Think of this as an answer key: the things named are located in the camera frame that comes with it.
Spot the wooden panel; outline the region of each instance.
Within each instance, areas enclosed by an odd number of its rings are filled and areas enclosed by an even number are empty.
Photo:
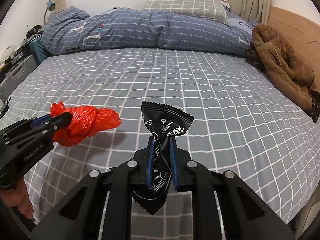
[[[315,83],[320,90],[320,25],[287,10],[271,7],[268,25],[276,28],[303,57],[315,72]]]

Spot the black wrapper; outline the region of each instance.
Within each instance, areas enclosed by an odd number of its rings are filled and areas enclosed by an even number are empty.
[[[165,203],[172,180],[169,137],[186,133],[194,117],[170,105],[143,101],[143,120],[155,141],[155,158],[150,190],[139,188],[133,198],[150,214]]]

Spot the bed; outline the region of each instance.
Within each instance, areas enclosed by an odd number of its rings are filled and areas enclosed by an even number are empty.
[[[1,127],[45,115],[60,100],[111,108],[122,124],[77,146],[56,144],[25,175],[36,222],[90,170],[105,172],[146,147],[150,133],[142,122],[142,101],[193,115],[186,135],[177,137],[178,147],[212,171],[234,171],[285,223],[319,182],[318,123],[242,56],[123,46],[49,57],[11,95]],[[192,239],[191,194],[171,187],[152,217],[133,201],[132,239],[163,238]]]

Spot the crumpled red plastic bag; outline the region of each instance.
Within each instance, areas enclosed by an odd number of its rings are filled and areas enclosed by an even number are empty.
[[[65,108],[62,101],[51,104],[51,117],[64,112],[72,114],[71,123],[68,127],[56,131],[52,141],[66,147],[76,145],[88,136],[118,127],[121,124],[119,115],[111,109],[97,109],[94,106]]]

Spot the metal pin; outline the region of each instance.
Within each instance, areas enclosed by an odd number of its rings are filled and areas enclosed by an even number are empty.
[[[98,177],[99,176],[99,171],[97,171],[97,170],[90,171],[89,176],[91,178]]]
[[[189,161],[189,162],[187,163],[187,166],[188,166],[189,168],[195,168],[195,167],[197,166],[197,163],[194,162],[194,161]]]
[[[224,175],[225,175],[228,179],[232,179],[232,178],[234,178],[234,176],[235,176],[235,174],[234,174],[233,171],[226,171],[226,172],[224,173]]]
[[[131,168],[135,167],[138,165],[138,163],[135,161],[135,160],[131,160],[131,161],[128,161],[127,165]]]

